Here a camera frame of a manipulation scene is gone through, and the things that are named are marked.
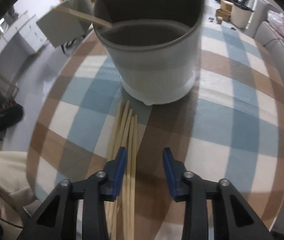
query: floor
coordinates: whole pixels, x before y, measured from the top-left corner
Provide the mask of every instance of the floor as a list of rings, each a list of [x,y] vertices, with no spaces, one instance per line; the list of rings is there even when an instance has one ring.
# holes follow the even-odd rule
[[[203,20],[215,18],[218,8],[220,4],[215,0],[205,0]],[[223,22],[223,25],[233,26],[227,22]],[[67,50],[66,54],[70,55],[73,49]],[[28,58],[23,72],[19,73],[16,79],[20,90],[15,100],[24,107],[24,117],[21,122],[7,129],[2,151],[28,151],[33,129],[46,96],[67,59],[68,56],[63,54],[60,47],[54,48],[49,42],[37,55]]]

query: beige pants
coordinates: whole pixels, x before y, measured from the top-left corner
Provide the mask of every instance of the beige pants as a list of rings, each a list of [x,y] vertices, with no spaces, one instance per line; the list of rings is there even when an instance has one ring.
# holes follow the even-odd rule
[[[19,212],[34,200],[26,180],[26,152],[0,152],[0,208],[2,219],[23,226]],[[0,221],[3,240],[16,240],[21,229]]]

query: black device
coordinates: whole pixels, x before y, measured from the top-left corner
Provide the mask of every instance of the black device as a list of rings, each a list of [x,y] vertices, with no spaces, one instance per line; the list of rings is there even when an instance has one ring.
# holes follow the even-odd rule
[[[78,200],[83,199],[83,240],[109,240],[104,201],[120,193],[127,161],[121,147],[103,171],[88,179],[62,180],[24,227],[17,240],[75,240]],[[212,200],[215,240],[273,240],[247,201],[227,179],[201,179],[163,150],[163,167],[171,197],[186,202],[182,240],[208,239],[207,199]]]

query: trash can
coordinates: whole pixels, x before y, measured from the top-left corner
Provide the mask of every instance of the trash can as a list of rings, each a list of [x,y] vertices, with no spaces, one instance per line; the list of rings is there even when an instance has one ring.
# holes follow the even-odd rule
[[[244,29],[248,25],[252,13],[251,8],[235,2],[231,12],[231,22],[239,29]]]
[[[200,67],[204,0],[96,0],[94,26],[122,78],[123,88],[146,105],[185,96]]]

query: table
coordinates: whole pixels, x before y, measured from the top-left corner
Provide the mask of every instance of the table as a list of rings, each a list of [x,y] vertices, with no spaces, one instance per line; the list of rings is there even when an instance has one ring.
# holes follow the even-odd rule
[[[261,44],[211,23],[203,26],[196,65],[199,75],[188,95],[145,106],[122,89],[95,34],[87,37],[61,71],[34,129],[27,177],[37,198],[43,201],[64,178],[84,179],[103,168],[117,105],[124,98],[138,115],[135,239],[181,239],[184,204],[169,197],[164,147],[203,179],[229,179],[271,228],[284,197],[279,73]],[[209,224],[212,239],[211,216]]]

